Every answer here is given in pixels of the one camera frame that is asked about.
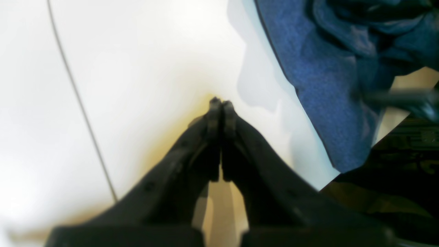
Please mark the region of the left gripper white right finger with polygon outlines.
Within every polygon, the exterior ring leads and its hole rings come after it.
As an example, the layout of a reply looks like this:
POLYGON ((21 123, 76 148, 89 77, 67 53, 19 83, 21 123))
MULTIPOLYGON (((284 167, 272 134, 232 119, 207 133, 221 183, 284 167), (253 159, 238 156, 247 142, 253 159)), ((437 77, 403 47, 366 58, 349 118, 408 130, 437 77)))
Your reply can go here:
POLYGON ((392 247, 385 225, 326 198, 277 155, 231 102, 222 104, 224 179, 241 192, 242 247, 392 247))

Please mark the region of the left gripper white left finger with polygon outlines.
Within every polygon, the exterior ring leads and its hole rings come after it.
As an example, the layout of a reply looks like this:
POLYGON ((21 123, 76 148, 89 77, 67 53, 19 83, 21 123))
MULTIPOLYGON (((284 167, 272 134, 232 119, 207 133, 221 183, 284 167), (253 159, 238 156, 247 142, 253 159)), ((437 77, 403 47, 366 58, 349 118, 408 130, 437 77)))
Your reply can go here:
POLYGON ((222 103, 210 100, 204 116, 165 157, 107 211, 75 226, 54 228, 47 247, 203 247, 192 226, 199 196, 218 181, 222 103))

